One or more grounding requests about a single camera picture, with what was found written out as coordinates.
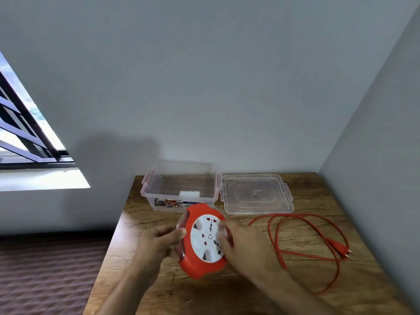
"clear plastic container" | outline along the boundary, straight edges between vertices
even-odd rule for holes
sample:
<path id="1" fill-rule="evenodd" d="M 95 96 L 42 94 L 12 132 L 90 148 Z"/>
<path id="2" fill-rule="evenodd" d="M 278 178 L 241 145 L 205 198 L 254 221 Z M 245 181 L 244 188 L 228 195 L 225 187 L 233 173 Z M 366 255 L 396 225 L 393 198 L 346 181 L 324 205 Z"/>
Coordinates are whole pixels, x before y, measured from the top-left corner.
<path id="1" fill-rule="evenodd" d="M 154 210 L 184 212 L 219 197 L 222 173 L 216 163 L 159 160 L 144 176 L 141 190 Z"/>
<path id="2" fill-rule="evenodd" d="M 228 214 L 290 213 L 290 190 L 279 175 L 223 175 L 220 199 Z"/>

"red plastic casing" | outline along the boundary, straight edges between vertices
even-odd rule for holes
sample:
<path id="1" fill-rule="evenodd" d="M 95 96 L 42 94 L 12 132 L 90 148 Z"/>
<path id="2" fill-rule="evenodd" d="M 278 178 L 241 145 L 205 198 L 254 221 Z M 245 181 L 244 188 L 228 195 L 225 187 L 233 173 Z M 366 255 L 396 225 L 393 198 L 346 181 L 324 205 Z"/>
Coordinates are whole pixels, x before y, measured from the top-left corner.
<path id="1" fill-rule="evenodd" d="M 186 222 L 186 236 L 184 237 L 185 257 L 179 261 L 181 268 L 194 279 L 202 278 L 209 273 L 216 273 L 227 265 L 227 260 L 223 256 L 220 260 L 214 263 L 205 262 L 201 260 L 194 252 L 191 244 L 191 229 L 194 222 L 202 215 L 210 214 L 217 217 L 220 221 L 225 217 L 218 210 L 211 208 L 205 203 L 197 203 L 186 209 L 189 211 L 189 219 Z"/>

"red power cord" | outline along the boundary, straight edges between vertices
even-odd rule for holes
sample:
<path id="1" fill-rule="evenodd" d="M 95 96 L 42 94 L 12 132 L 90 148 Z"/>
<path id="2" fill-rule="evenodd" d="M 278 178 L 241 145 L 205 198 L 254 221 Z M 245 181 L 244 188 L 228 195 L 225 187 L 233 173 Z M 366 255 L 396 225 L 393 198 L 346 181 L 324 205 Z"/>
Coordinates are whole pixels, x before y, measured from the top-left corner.
<path id="1" fill-rule="evenodd" d="M 345 244 L 342 244 L 340 242 L 337 242 L 337 241 L 335 241 L 331 238 L 327 238 L 326 236 L 324 236 L 321 233 L 321 231 L 312 222 L 310 222 L 309 220 L 306 219 L 306 217 L 309 217 L 309 216 L 310 217 L 318 217 L 318 218 L 323 219 L 323 220 L 327 221 L 328 223 L 330 223 L 341 234 L 341 236 L 344 239 Z M 325 291 L 327 291 L 335 283 L 335 281 L 337 280 L 337 278 L 340 274 L 340 262 L 344 261 L 346 258 L 350 258 L 349 254 L 353 253 L 353 252 L 350 251 L 350 245 L 349 245 L 349 242 L 348 242 L 346 236 L 339 229 L 339 227 L 337 227 L 337 225 L 335 225 L 335 223 L 333 223 L 331 220 L 327 219 L 326 217 L 316 215 L 316 214 L 312 214 L 312 213 L 273 213 L 273 214 L 267 214 L 267 215 L 259 215 L 258 217 L 252 219 L 251 222 L 248 225 L 251 225 L 255 221 L 257 221 L 259 219 L 262 219 L 264 217 L 271 217 L 270 220 L 268 220 L 268 225 L 267 225 L 268 234 L 270 236 L 271 243 L 273 244 L 274 251 L 276 251 L 278 261 L 280 262 L 281 266 L 284 269 L 286 269 L 286 263 L 284 262 L 282 254 L 291 254 L 291 255 L 297 255 L 297 256 L 301 256 L 301 257 L 308 257 L 308 258 L 317 259 L 317 260 L 320 260 L 320 261 L 331 261 L 331 262 L 335 262 L 337 264 L 337 271 L 336 271 L 336 274 L 334 276 L 334 279 L 323 290 L 318 291 L 316 293 L 321 294 L 321 293 L 324 293 Z M 271 235 L 271 232 L 270 232 L 270 226 L 271 226 L 271 222 L 276 217 L 283 217 L 283 219 L 281 219 L 277 223 L 276 237 L 275 237 L 275 239 L 273 239 L 273 236 Z M 280 249 L 279 246 L 278 246 L 278 231 L 279 231 L 280 226 L 283 224 L 283 222 L 287 218 L 301 219 L 302 221 L 309 224 L 312 227 L 312 229 L 314 229 L 319 234 L 319 236 L 323 239 L 324 243 L 327 245 L 328 249 L 330 249 L 334 258 L 322 257 L 322 256 L 318 256 L 318 255 L 305 254 L 305 253 L 286 251 L 286 250 Z"/>

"fingernail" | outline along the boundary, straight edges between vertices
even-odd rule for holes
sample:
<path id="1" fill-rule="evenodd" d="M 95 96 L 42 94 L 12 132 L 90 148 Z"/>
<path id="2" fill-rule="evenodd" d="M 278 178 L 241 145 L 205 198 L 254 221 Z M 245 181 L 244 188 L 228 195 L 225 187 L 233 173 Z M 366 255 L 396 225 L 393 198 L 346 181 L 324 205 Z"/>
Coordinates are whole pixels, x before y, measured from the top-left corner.
<path id="1" fill-rule="evenodd" d="M 181 227 L 180 229 L 182 231 L 182 238 L 184 238 L 184 236 L 186 236 L 186 228 Z"/>

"forearm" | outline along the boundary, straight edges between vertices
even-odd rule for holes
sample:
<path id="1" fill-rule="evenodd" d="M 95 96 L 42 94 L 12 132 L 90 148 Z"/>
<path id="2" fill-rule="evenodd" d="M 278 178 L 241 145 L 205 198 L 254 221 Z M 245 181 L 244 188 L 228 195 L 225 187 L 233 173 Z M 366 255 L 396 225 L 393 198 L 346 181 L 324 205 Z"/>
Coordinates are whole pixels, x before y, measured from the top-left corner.
<path id="1" fill-rule="evenodd" d="M 134 315 L 147 288 L 147 275 L 130 265 L 97 315 Z"/>
<path id="2" fill-rule="evenodd" d="M 309 292 L 285 270 L 261 277 L 255 281 L 255 285 L 276 302 L 286 314 L 337 314 L 333 307 Z"/>

